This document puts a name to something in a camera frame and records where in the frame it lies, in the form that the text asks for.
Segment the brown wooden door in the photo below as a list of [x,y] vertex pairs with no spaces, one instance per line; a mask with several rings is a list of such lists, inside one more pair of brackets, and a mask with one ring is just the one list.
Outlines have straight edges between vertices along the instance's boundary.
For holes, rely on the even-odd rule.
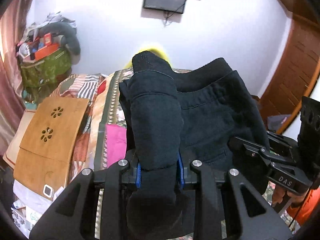
[[280,63],[259,101],[265,126],[271,116],[291,115],[300,107],[319,61],[319,27],[293,18]]

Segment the striped blanket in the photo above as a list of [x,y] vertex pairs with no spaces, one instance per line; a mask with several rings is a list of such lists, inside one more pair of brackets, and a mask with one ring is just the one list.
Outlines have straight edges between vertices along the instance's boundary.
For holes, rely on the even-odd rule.
[[72,74],[64,79],[50,96],[93,100],[103,79],[101,74]]

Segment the white folded cloth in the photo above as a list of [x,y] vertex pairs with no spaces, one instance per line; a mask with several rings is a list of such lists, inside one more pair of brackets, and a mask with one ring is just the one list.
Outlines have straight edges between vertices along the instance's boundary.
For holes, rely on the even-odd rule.
[[63,192],[65,188],[60,187],[53,195],[53,200],[44,198],[43,196],[31,191],[20,182],[14,180],[13,192],[19,200],[34,211],[44,214],[51,206],[54,200]]

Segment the green fabric storage bag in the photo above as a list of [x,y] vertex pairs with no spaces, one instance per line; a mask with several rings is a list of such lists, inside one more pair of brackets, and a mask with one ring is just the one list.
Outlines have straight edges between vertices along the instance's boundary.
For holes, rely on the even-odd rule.
[[20,64],[23,93],[27,103],[39,104],[72,72],[69,51],[60,48],[34,63]]

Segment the grey plush pillow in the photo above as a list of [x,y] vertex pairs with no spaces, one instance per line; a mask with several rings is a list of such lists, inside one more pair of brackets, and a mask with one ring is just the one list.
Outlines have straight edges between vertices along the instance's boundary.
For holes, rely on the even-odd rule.
[[76,36],[76,30],[66,22],[54,22],[41,27],[38,32],[39,37],[44,37],[46,34],[56,34],[61,36],[61,46],[68,46],[68,49],[73,55],[80,55],[81,48],[79,40]]

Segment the folded pink pants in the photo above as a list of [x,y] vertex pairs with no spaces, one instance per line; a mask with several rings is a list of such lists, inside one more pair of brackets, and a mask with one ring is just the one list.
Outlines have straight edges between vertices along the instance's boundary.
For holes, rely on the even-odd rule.
[[107,168],[125,158],[126,128],[118,125],[106,125]]

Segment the black pants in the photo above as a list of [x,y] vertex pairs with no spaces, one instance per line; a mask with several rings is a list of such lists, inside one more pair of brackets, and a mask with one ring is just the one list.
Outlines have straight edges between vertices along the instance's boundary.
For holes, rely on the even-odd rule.
[[237,168],[259,193],[267,188],[260,164],[236,157],[233,137],[268,147],[258,108],[238,72],[218,58],[177,73],[151,53],[132,59],[133,76],[119,85],[127,149],[141,166],[141,186],[127,204],[133,239],[168,239],[193,232],[195,193],[178,188],[178,155],[190,153],[214,170]]

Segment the wooden lap desk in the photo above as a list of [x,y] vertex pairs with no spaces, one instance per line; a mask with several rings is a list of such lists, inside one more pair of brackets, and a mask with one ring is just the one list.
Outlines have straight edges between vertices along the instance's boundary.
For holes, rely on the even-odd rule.
[[43,195],[45,184],[66,187],[76,136],[89,100],[47,97],[39,104],[20,143],[14,178]]

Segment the floral bedspread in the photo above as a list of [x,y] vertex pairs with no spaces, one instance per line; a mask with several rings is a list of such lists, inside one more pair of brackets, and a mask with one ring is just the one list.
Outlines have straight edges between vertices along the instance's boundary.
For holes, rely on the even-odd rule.
[[109,75],[98,87],[98,96],[94,104],[94,114],[99,126],[94,158],[94,169],[107,168],[106,125],[118,125],[127,128],[124,112],[119,102],[119,84],[133,75],[133,68],[122,69]]

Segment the pink satin curtain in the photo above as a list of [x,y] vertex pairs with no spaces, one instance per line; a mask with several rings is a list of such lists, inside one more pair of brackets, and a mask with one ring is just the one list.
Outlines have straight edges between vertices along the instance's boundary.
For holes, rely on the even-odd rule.
[[1,155],[9,147],[25,109],[16,45],[26,28],[32,1],[11,0],[1,16]]

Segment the yellow bed footboard arch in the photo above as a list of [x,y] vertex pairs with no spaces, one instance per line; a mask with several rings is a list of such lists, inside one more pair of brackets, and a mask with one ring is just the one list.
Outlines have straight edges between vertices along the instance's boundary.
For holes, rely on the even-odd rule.
[[[155,57],[158,57],[158,58],[166,61],[167,63],[170,63],[170,60],[169,60],[168,55],[167,55],[163,50],[161,50],[161,49],[154,48],[154,47],[144,48],[144,49],[141,49],[138,53],[141,54],[141,53],[144,53],[144,52],[151,53],[152,55],[155,55]],[[130,60],[130,61],[124,66],[123,69],[129,69],[129,68],[132,68],[132,67],[133,67],[132,60]]]

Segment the orange box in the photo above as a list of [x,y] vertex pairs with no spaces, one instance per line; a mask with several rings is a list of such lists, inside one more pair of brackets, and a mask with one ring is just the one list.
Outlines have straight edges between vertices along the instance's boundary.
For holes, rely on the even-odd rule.
[[35,55],[35,60],[38,61],[44,57],[49,56],[50,54],[54,53],[59,49],[59,44],[58,43],[53,43],[48,46],[44,46],[41,49],[38,49],[34,55]]

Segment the small white smartwatch device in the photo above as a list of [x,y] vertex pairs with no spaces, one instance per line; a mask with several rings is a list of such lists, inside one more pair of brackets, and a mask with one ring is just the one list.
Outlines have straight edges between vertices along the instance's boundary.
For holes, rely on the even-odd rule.
[[45,184],[43,187],[43,195],[48,199],[52,199],[54,195],[54,189],[51,186]]

